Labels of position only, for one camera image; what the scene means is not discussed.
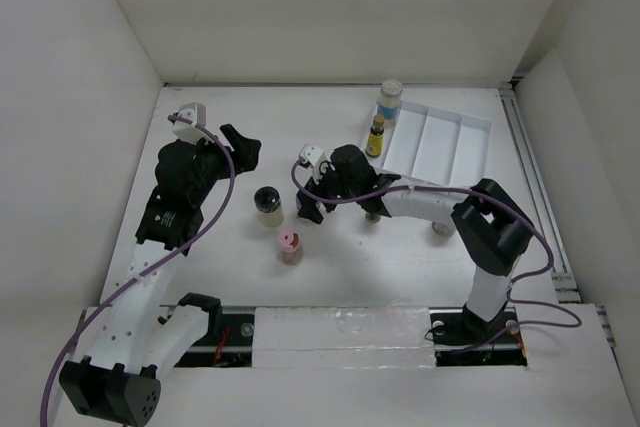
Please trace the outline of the yellow label brown cap bottle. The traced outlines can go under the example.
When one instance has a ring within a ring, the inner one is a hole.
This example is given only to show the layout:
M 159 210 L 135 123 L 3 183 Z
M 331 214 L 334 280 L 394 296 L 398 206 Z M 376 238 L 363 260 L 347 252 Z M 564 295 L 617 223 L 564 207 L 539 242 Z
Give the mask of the yellow label brown cap bottle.
M 372 119 L 369 130 L 365 153 L 371 158 L 381 155 L 384 146 L 385 118 L 382 114 L 376 114 Z

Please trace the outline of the blue label silver lid jar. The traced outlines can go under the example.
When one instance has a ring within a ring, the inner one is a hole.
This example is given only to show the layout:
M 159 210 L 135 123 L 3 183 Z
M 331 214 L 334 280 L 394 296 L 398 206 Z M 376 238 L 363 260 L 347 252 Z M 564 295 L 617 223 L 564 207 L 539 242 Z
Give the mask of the blue label silver lid jar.
M 376 113 L 384 118 L 386 126 L 393 126 L 402 107 L 403 84 L 396 79 L 382 82 L 376 103 Z

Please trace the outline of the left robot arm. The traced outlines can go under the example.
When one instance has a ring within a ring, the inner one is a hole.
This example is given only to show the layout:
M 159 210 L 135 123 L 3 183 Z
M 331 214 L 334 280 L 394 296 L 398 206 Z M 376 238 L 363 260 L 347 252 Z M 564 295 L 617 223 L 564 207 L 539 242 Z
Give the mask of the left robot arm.
M 80 361 L 68 360 L 59 384 L 75 411 L 86 417 L 145 426 L 157 409 L 161 379 L 197 341 L 222 334 L 219 299 L 189 292 L 176 312 L 158 320 L 160 303 L 180 268 L 179 256 L 213 227 L 202 205 L 220 180 L 256 169 L 261 143 L 223 124 L 218 140 L 195 121 L 170 118 L 175 141 L 162 147 L 156 185 L 135 233 L 126 278 L 93 314 L 108 313 Z

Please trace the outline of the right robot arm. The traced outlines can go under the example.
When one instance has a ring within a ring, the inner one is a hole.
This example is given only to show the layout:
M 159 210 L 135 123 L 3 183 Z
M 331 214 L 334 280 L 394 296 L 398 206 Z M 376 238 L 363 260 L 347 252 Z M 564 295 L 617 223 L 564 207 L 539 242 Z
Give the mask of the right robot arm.
M 399 174 L 380 173 L 355 145 L 326 155 L 305 145 L 294 165 L 310 170 L 299 185 L 299 217 L 321 224 L 341 204 L 355 203 L 372 220 L 426 220 L 459 235 L 475 265 L 469 297 L 459 314 L 434 321 L 430 334 L 440 345 L 479 344 L 502 329 L 514 267 L 532 238 L 522 210 L 491 179 L 470 188 L 415 183 Z

